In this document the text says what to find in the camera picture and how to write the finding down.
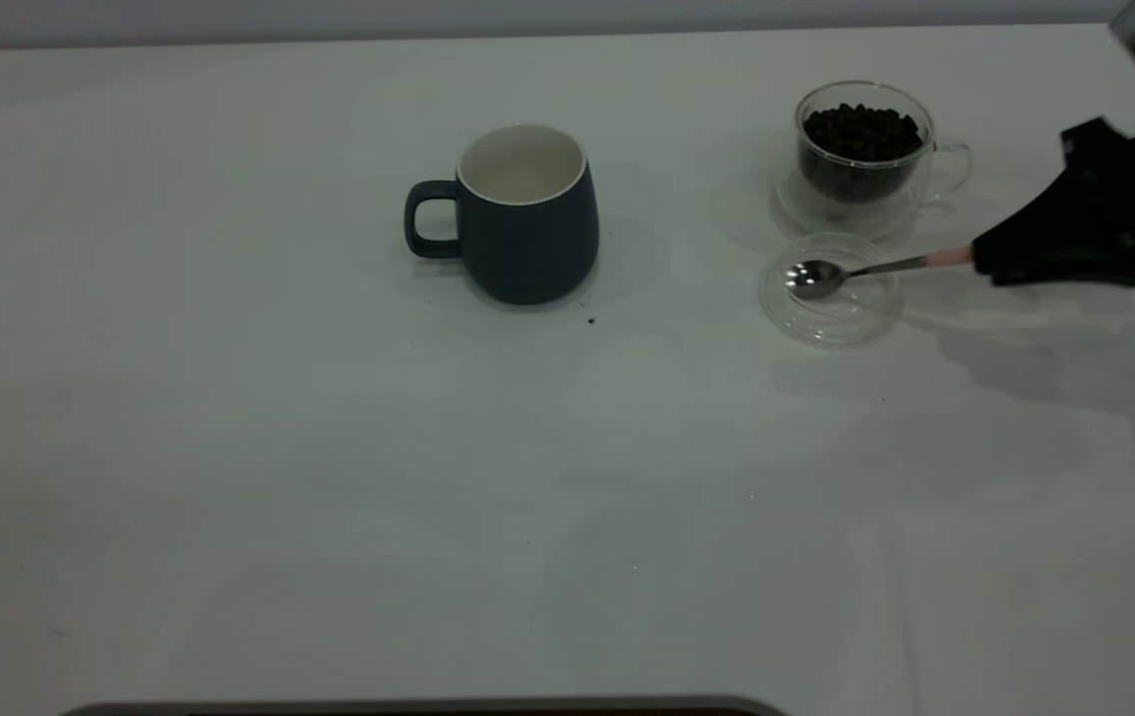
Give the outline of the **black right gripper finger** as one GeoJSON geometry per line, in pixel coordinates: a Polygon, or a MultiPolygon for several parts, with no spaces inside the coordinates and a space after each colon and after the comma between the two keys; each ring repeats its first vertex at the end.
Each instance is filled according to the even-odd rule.
{"type": "Polygon", "coordinates": [[[1135,270],[1135,250],[1102,203],[1048,189],[972,244],[977,270],[1135,270]]]}
{"type": "Polygon", "coordinates": [[[995,286],[1084,283],[1135,288],[1135,262],[1063,262],[1044,264],[985,264],[985,276],[995,286]]]}

